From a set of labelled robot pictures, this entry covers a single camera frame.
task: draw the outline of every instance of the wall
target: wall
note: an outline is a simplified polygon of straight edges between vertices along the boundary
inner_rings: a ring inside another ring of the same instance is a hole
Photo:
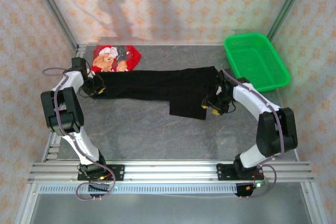
[[[292,75],[280,95],[296,114],[299,157],[312,161],[336,223],[335,0],[297,0],[273,42]]]
[[[267,34],[285,0],[55,1],[80,44],[222,45],[235,33]]]
[[[44,0],[0,0],[0,223],[13,223],[32,162],[48,138],[40,93],[59,78],[47,67],[73,52]]]

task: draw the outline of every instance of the black trousers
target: black trousers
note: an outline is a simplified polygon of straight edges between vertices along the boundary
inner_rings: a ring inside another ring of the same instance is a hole
[[[169,101],[170,115],[204,120],[205,96],[218,84],[215,67],[174,71],[130,71],[96,73],[106,89],[94,99],[131,98]]]

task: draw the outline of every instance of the green plastic basket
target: green plastic basket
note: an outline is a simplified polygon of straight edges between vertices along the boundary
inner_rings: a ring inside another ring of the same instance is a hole
[[[224,47],[236,78],[247,78],[259,92],[289,83],[290,74],[265,35],[230,36],[225,39]]]

